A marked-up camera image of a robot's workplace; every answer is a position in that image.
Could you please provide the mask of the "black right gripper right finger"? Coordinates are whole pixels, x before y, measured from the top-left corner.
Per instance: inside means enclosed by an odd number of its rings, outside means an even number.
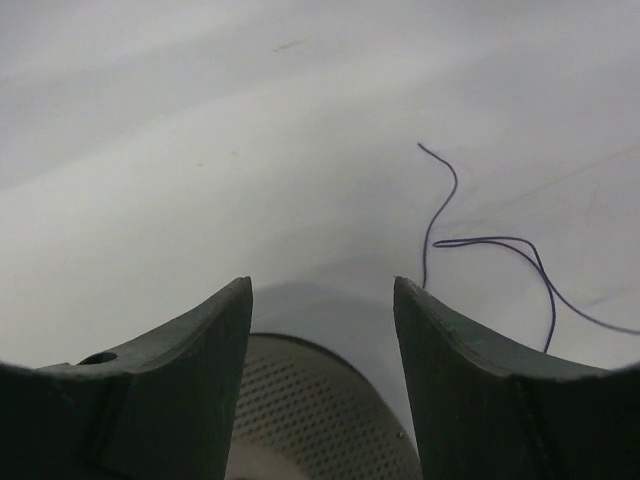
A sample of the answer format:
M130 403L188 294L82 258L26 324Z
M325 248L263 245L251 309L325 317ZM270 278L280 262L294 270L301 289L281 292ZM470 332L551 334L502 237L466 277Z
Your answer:
M425 478L638 477L637 366L536 351L403 277L393 311Z

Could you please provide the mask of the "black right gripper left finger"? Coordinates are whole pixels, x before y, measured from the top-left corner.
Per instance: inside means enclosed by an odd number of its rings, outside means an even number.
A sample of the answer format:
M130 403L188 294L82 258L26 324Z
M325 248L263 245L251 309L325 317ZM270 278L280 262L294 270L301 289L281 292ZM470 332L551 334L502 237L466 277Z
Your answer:
M252 305L239 278L76 365L3 365L2 477L223 478Z

